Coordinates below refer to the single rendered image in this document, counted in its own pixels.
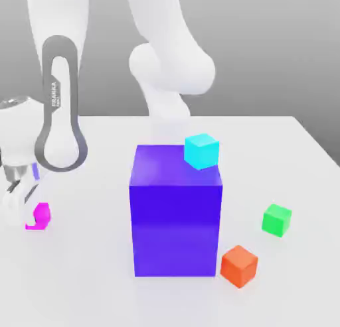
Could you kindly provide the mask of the small green cube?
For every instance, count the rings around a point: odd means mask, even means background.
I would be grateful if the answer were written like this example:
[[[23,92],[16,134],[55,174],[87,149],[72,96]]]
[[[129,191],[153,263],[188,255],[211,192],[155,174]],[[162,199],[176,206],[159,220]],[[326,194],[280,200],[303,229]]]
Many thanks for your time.
[[[282,237],[290,226],[291,217],[291,210],[277,204],[270,204],[263,215],[262,230]]]

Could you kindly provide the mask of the small orange cube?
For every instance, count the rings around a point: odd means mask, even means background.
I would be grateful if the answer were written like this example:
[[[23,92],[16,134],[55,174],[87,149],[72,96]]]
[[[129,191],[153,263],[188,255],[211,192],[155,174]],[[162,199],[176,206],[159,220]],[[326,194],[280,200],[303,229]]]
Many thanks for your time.
[[[240,289],[255,277],[257,266],[258,257],[236,245],[222,256],[220,274]]]

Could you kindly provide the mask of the small magenta cube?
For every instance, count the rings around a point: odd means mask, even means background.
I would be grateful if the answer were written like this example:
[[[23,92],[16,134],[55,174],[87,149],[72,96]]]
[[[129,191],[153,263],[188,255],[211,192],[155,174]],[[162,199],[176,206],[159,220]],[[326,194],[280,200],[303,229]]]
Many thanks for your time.
[[[41,202],[36,206],[33,216],[35,224],[33,226],[25,225],[26,230],[45,230],[51,220],[51,213],[48,203]]]

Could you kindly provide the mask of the large purple box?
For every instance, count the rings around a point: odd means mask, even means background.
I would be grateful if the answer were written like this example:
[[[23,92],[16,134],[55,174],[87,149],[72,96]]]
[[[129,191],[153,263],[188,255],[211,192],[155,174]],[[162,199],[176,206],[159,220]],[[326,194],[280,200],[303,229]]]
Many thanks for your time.
[[[217,166],[193,168],[182,145],[138,145],[129,182],[135,275],[215,276],[221,202]]]

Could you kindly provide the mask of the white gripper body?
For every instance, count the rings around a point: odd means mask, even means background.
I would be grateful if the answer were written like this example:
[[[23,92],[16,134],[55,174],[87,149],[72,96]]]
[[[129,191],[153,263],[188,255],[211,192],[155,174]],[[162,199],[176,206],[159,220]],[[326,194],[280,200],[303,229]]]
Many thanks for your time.
[[[1,213],[9,226],[24,226],[35,223],[34,209],[38,204],[39,185],[15,181],[5,192],[1,201]]]

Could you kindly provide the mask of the small cyan cube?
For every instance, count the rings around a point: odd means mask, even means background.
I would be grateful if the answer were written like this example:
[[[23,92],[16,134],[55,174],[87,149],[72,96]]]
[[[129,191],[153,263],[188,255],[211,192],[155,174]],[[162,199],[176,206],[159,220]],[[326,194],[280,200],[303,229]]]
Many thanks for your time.
[[[193,168],[202,170],[218,164],[219,142],[206,133],[185,139],[184,160]]]

